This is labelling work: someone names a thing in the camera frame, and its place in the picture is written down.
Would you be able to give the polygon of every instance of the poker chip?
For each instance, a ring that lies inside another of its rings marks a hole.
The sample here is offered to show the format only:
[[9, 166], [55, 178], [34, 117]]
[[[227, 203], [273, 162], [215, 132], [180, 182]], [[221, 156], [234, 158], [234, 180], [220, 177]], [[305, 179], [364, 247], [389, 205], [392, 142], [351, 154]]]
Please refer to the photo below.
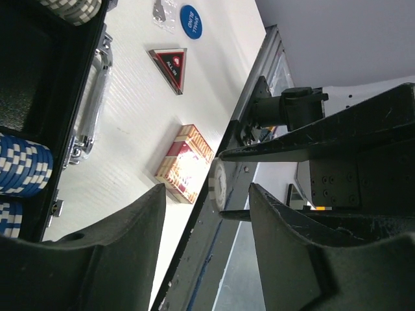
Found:
[[226, 205], [226, 171], [224, 163], [216, 158], [209, 170], [209, 199], [217, 211], [225, 210]]
[[18, 238], [23, 220], [23, 207], [18, 202], [0, 201], [0, 233], [8, 238]]
[[94, 18], [98, 14], [101, 8], [101, 4], [102, 4], [102, 0], [93, 0], [90, 8], [83, 14], [79, 15], [78, 20], [74, 21], [73, 24], [75, 26], [81, 26], [87, 23], [88, 21], [90, 21], [92, 18]]
[[10, 204], [0, 204], [0, 233], [4, 233], [7, 228], [8, 216], [10, 212]]
[[14, 204], [14, 223], [12, 228], [12, 235], [10, 238], [18, 238], [20, 233], [21, 222], [23, 220], [23, 208], [20, 203]]
[[0, 195], [34, 196], [46, 187], [52, 172], [49, 148], [0, 133]]
[[10, 163], [10, 168], [7, 171], [7, 175], [0, 183], [0, 194], [5, 194], [5, 191], [8, 189], [9, 185], [11, 185], [12, 179], [16, 174], [20, 162], [20, 145], [17, 144], [11, 136], [8, 138], [11, 141], [11, 145], [9, 146], [10, 156], [7, 156], [6, 162]]
[[14, 186], [15, 185], [21, 185], [24, 180], [26, 179], [27, 172], [29, 168], [27, 167], [27, 161], [30, 161], [30, 159], [27, 159], [27, 153], [26, 153], [26, 146], [23, 143], [22, 139], [15, 139], [14, 137], [10, 137], [13, 140], [13, 143], [16, 144], [19, 148], [19, 153], [15, 153], [15, 157], [18, 157], [18, 165], [17, 170], [14, 172], [14, 175], [12, 176], [12, 179], [8, 183], [7, 187], [2, 189], [2, 192], [9, 194], [13, 193], [15, 191]]
[[71, 8], [67, 9], [64, 12], [64, 17], [65, 16], [69, 16], [77, 11], [82, 11], [82, 12], [86, 12], [88, 10], [88, 8], [91, 6], [91, 2], [92, 0], [77, 0], [75, 1], [76, 3], [74, 5], [72, 5]]
[[80, 26], [95, 17], [102, 0], [38, 0], [54, 14], [75, 26]]
[[38, 162], [36, 163], [36, 169], [34, 171], [32, 180], [29, 182], [29, 184], [26, 186], [25, 191], [23, 192], [24, 195], [27, 195], [28, 193], [33, 196], [35, 195], [35, 193], [37, 193], [38, 191], [37, 188], [39, 186], [39, 180], [41, 178], [41, 174], [42, 174], [42, 169], [43, 169], [43, 152], [40, 148], [38, 148], [36, 146], [36, 143], [30, 142], [28, 141], [28, 143], [30, 144], [32, 151], [34, 153], [36, 153], [36, 155], [38, 156]]
[[11, 147], [12, 141], [8, 138], [7, 135], [3, 135], [0, 137], [2, 140], [2, 144], [4, 145], [4, 158], [1, 161], [4, 161], [3, 167], [1, 167], [0, 171], [0, 190], [3, 188], [3, 180], [7, 177], [8, 173], [10, 172], [10, 168], [12, 167], [13, 156], [14, 156], [14, 149]]

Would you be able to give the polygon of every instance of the poker chip case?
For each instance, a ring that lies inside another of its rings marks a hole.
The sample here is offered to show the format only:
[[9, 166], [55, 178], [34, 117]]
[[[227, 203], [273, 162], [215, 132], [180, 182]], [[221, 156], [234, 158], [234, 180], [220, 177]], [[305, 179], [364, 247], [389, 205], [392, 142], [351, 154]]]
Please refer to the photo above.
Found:
[[24, 240], [43, 238], [108, 3], [76, 27], [34, 0], [0, 1], [0, 133], [47, 146], [53, 156], [46, 187], [12, 198], [23, 209]]

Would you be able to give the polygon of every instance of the blue poker chip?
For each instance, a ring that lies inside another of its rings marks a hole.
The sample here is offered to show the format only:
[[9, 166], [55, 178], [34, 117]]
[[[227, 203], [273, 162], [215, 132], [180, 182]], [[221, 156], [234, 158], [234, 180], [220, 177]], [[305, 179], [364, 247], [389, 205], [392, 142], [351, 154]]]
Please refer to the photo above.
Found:
[[10, 204], [10, 210], [8, 212], [8, 220], [7, 220], [7, 225], [6, 225], [6, 230], [4, 235], [8, 238], [10, 238], [12, 236], [12, 230], [13, 230], [13, 226], [14, 226], [14, 213], [15, 213], [15, 208], [12, 204]]
[[47, 182], [49, 181], [49, 178], [51, 178], [52, 170], [53, 170], [53, 156], [49, 148], [46, 146], [40, 146], [40, 148], [43, 151], [43, 173], [42, 173], [42, 179], [38, 181], [39, 183], [39, 189], [42, 190], [46, 187]]
[[47, 158], [48, 158], [48, 162], [47, 162], [47, 173], [46, 173], [46, 177], [45, 180], [43, 182], [48, 182], [49, 178], [51, 178], [52, 176], [52, 172], [53, 172], [53, 155], [52, 152], [49, 148], [47, 148], [46, 146], [44, 146], [44, 148], [46, 149], [46, 153], [47, 153]]
[[5, 135], [0, 133], [0, 169], [3, 169], [6, 163], [7, 158], [7, 142]]
[[17, 141], [14, 140], [14, 138], [12, 138], [12, 136], [9, 136], [8, 138], [12, 141], [11, 148], [13, 148], [14, 154], [13, 154], [10, 170], [8, 171], [8, 174], [5, 176], [5, 178], [0, 184], [1, 186], [0, 194], [5, 194], [5, 191], [10, 187], [10, 182], [12, 181], [13, 177], [15, 176], [16, 171], [18, 170], [19, 162], [20, 162], [20, 145], [17, 143]]
[[29, 174], [32, 170], [33, 166], [33, 153], [32, 148], [26, 143], [26, 140], [20, 139], [22, 148], [25, 150], [26, 153], [26, 161], [24, 163], [23, 171], [21, 173], [21, 177], [18, 179], [16, 184], [13, 186], [13, 193], [18, 193], [23, 190], [24, 186], [26, 185], [25, 182], [29, 183]]
[[32, 185], [32, 181], [34, 181], [34, 178], [38, 178], [35, 176], [36, 168], [38, 167], [38, 151], [34, 146], [29, 144], [29, 142], [25, 141], [25, 144], [27, 153], [31, 155], [32, 161], [26, 179], [24, 180], [23, 184], [15, 191], [15, 196], [21, 197], [27, 197], [27, 193]]
[[27, 153], [26, 153], [26, 145], [23, 143], [23, 139], [10, 136], [11, 140], [14, 141], [15, 144], [18, 144], [20, 147], [20, 155], [19, 155], [19, 163], [18, 169], [12, 176], [10, 183], [7, 187], [3, 188], [1, 191], [5, 194], [12, 195], [16, 188], [21, 185], [24, 180], [26, 179], [27, 173], [29, 171], [29, 167], [26, 166], [27, 164]]
[[6, 161], [0, 171], [0, 190], [5, 186], [4, 180], [8, 176], [8, 173], [10, 172], [10, 169], [12, 167], [12, 162], [13, 162], [13, 156], [14, 156], [13, 143], [10, 140], [9, 136], [4, 135], [2, 137], [2, 146], [5, 147]]
[[28, 141], [31, 145], [33, 152], [37, 153], [38, 161], [36, 164], [36, 170], [34, 171], [34, 175], [30, 183], [25, 187], [25, 190], [21, 192], [24, 197], [31, 197], [38, 193], [39, 183], [38, 181], [41, 178], [42, 169], [43, 169], [43, 152], [40, 148], [38, 148], [38, 144]]
[[20, 233], [21, 223], [23, 221], [23, 208], [20, 203], [13, 203], [14, 205], [14, 223], [11, 238], [18, 238]]
[[45, 147], [42, 146], [41, 144], [37, 144], [36, 148], [38, 149], [38, 153], [41, 154], [41, 156], [43, 157], [43, 161], [42, 161], [39, 178], [36, 181], [36, 187], [33, 189], [33, 195], [39, 193], [39, 191], [41, 191], [45, 187], [45, 183], [43, 183], [43, 181], [45, 180], [45, 177], [47, 174], [47, 168], [48, 168], [48, 162], [49, 162], [49, 158], [48, 158]]
[[6, 233], [9, 212], [10, 204], [0, 202], [0, 233], [2, 235], [5, 235]]
[[180, 10], [180, 23], [189, 38], [195, 40], [202, 36], [202, 19], [193, 6], [185, 5], [182, 7]]

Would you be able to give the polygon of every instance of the white poker chip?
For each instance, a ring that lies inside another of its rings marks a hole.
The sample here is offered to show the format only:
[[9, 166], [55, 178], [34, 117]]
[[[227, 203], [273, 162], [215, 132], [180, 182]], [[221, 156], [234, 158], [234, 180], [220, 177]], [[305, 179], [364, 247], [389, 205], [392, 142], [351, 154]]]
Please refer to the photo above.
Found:
[[65, 12], [62, 18], [72, 24], [82, 22], [82, 17], [85, 18], [86, 14], [94, 9], [94, 2], [95, 0], [87, 0], [84, 3], [81, 3], [81, 5], [78, 5], [75, 10]]
[[93, 0], [93, 4], [91, 5], [91, 9], [89, 9], [87, 12], [81, 14], [79, 16], [79, 20], [75, 21], [73, 24], [75, 26], [81, 26], [91, 19], [93, 19], [101, 9], [102, 0]]
[[71, 8], [68, 8], [62, 15], [65, 18], [65, 16], [69, 16], [76, 12], [85, 12], [91, 4], [92, 0], [77, 0], [77, 2]]
[[53, 5], [54, 3], [58, 2], [59, 0], [40, 0], [39, 2], [44, 6]]
[[60, 8], [54, 10], [54, 13], [57, 15], [64, 14], [67, 10], [73, 8], [77, 5], [79, 0], [61, 0], [60, 4], [62, 5]]
[[225, 210], [226, 206], [226, 171], [219, 158], [213, 160], [209, 170], [209, 199], [217, 211]]
[[53, 12], [57, 12], [59, 9], [61, 9], [63, 6], [66, 6], [68, 3], [68, 0], [56, 0], [56, 1], [50, 1], [50, 3], [47, 5], [47, 8], [49, 10], [52, 10]]

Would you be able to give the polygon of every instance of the white table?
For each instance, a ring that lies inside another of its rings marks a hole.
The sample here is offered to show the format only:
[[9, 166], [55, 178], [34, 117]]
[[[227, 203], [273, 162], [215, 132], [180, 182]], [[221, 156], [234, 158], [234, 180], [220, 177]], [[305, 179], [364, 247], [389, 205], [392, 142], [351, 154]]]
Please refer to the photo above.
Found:
[[[199, 40], [189, 39], [179, 21], [174, 34], [153, 24], [153, 3], [122, 0], [107, 15], [114, 67], [99, 138], [86, 162], [63, 172], [59, 198], [65, 207], [46, 230], [46, 240], [91, 225], [153, 187], [181, 125], [195, 124], [214, 151], [219, 147], [265, 37], [255, 1], [192, 1], [203, 22]], [[182, 4], [178, 1], [178, 11]], [[147, 54], [173, 47], [188, 48], [182, 96], [172, 92]], [[151, 301], [192, 208], [167, 198]]]

